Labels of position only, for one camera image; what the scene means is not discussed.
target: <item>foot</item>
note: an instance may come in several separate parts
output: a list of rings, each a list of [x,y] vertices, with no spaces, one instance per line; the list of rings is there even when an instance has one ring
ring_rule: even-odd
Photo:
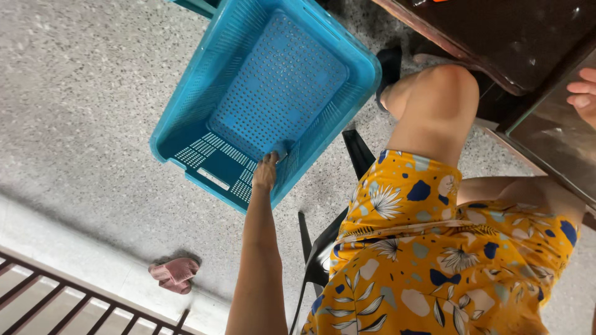
[[[398,45],[392,49],[383,49],[378,52],[377,58],[381,63],[383,74],[375,99],[380,110],[389,112],[381,103],[381,94],[389,85],[393,85],[399,80],[402,68],[402,48]]]

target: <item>woman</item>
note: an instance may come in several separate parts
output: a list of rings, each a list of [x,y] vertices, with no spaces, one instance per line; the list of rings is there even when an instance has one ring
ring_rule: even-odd
[[[475,79],[442,65],[398,81],[401,52],[378,57],[378,102],[399,123],[354,190],[330,282],[300,333],[547,333],[539,309],[569,261],[585,205],[548,178],[462,181],[455,167],[476,115]],[[568,102],[593,122],[596,70],[581,76]],[[254,173],[226,334],[288,331],[269,205],[276,161],[266,155]]]

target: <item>blue plastic basket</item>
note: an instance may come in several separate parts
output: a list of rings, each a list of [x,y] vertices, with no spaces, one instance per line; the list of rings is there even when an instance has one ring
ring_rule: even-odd
[[[157,160],[246,213],[256,162],[291,143],[275,207],[372,95],[374,55],[310,0],[224,0],[151,139]]]

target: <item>knee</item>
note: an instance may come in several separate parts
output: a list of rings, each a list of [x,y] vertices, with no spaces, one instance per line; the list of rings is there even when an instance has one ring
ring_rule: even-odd
[[[462,96],[474,98],[478,96],[478,82],[464,67],[444,64],[425,70],[427,85],[439,90],[457,90]]]

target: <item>metal railing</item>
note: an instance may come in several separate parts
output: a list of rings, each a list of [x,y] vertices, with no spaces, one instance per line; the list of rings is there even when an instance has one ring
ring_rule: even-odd
[[[16,259],[10,255],[6,255],[5,253],[0,252],[0,258],[4,258],[5,261],[0,263],[0,278],[10,269],[16,265],[22,266],[26,268],[32,273],[26,277],[23,281],[18,283],[15,287],[10,289],[4,295],[0,297],[0,311],[7,307],[12,301],[18,298],[21,294],[26,292],[32,285],[38,282],[41,278],[47,277],[51,280],[54,280],[58,283],[58,285],[52,289],[50,293],[44,296],[35,306],[33,306],[29,311],[27,311],[22,317],[18,320],[14,320],[14,323],[2,333],[2,335],[11,335],[18,333],[23,327],[27,325],[28,322],[33,320],[37,314],[41,313],[44,308],[46,308],[50,303],[65,289],[71,288],[75,289],[84,294],[84,297],[66,314],[59,322],[52,328],[52,330],[47,333],[47,335],[58,335],[60,334],[68,324],[76,318],[76,316],[85,308],[85,306],[89,303],[91,298],[95,298],[100,300],[101,302],[108,305],[106,311],[100,316],[100,318],[95,322],[93,327],[87,332],[86,335],[94,335],[101,326],[105,323],[107,318],[114,312],[116,308],[126,311],[132,314],[131,320],[128,322],[126,328],[121,332],[121,335],[128,335],[132,330],[132,327],[139,321],[139,319],[144,319],[149,322],[152,322],[156,325],[152,335],[158,335],[162,330],[168,329],[172,331],[172,335],[195,335],[188,331],[182,329],[184,322],[190,312],[189,309],[184,310],[180,320],[177,324],[170,324],[166,321],[160,320],[156,317],[152,317],[149,314],[143,313],[141,311],[137,311],[134,308],[131,308],[128,305],[110,299],[104,295],[101,295],[97,292],[94,292],[90,289],[77,285],[69,280],[61,278],[55,274],[50,272],[44,271],[43,269],[37,268],[31,264],[23,262],[20,259]]]

